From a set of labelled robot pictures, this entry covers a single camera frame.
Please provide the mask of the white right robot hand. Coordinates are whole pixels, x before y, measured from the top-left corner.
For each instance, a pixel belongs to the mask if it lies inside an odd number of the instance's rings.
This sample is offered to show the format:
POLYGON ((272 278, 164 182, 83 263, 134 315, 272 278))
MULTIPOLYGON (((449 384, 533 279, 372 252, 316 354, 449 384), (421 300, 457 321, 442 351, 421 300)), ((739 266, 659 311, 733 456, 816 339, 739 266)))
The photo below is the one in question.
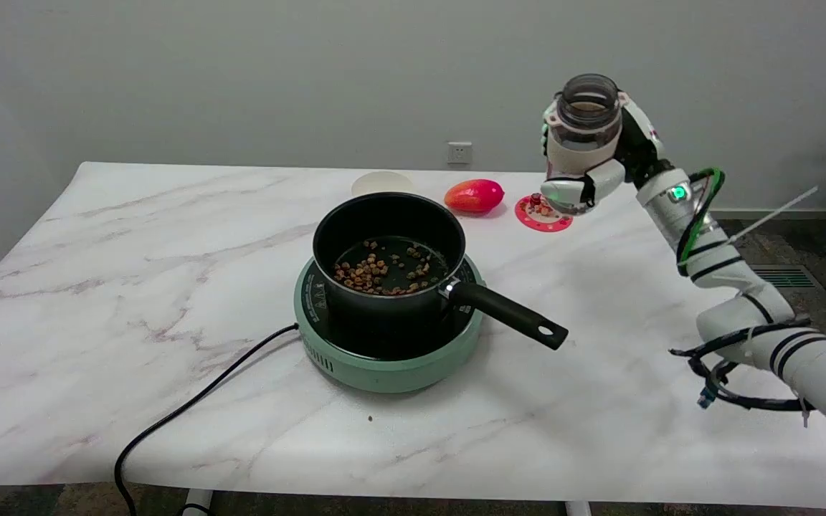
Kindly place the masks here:
POLYGON ((622 90, 558 92, 543 121, 547 170, 540 192, 565 216, 594 210, 617 187, 645 178, 663 160, 651 120, 622 90))

